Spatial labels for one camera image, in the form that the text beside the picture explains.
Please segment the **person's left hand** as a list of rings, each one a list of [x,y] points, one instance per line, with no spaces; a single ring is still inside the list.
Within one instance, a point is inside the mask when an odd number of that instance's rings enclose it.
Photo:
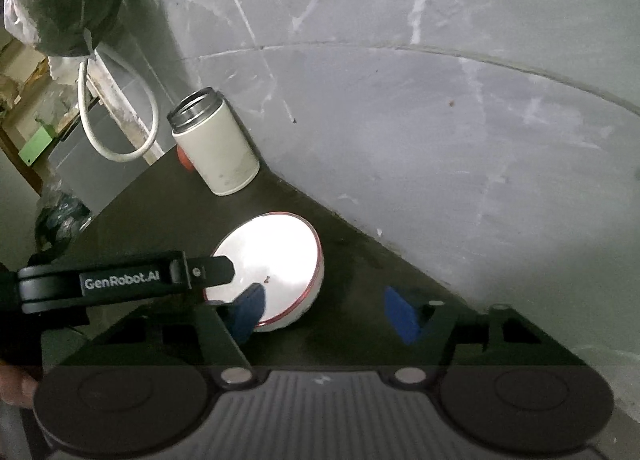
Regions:
[[[0,396],[2,402],[11,406],[32,409],[38,382],[20,368],[0,364]]]

